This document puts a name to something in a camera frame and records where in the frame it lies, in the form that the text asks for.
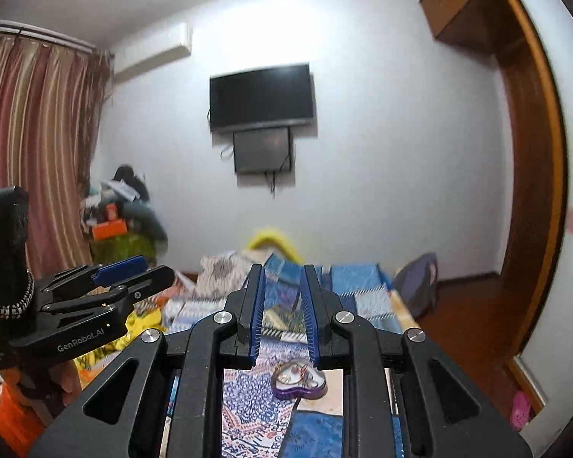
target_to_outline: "pile of clutter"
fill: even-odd
[[[81,203],[81,226],[94,261],[111,263],[135,255],[153,260],[156,249],[167,247],[168,237],[149,201],[146,185],[129,165],[121,165],[112,179],[101,181],[99,190],[90,187]],[[107,240],[112,240],[110,245],[94,245]]]

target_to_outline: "tv screen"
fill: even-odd
[[[296,126],[313,118],[308,64],[210,79],[211,130]]]
[[[237,174],[289,172],[292,162],[288,127],[233,134],[233,163]]]

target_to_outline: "wooden floor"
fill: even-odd
[[[503,369],[523,318],[497,278],[440,284],[435,310],[420,327],[457,362],[506,418],[518,390]]]

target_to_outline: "curtain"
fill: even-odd
[[[91,263],[79,203],[109,77],[106,54],[0,35],[0,188],[29,192],[26,251],[37,278]]]

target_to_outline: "silver screw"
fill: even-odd
[[[155,342],[159,339],[160,333],[157,329],[147,329],[141,334],[142,341]]]
[[[214,314],[214,322],[217,324],[226,324],[227,322],[231,322],[233,315],[228,311],[218,311]]]
[[[426,339],[426,334],[420,329],[408,329],[408,339],[414,342],[422,342]]]
[[[354,315],[349,311],[339,311],[335,314],[335,320],[341,324],[349,324],[354,320]]]

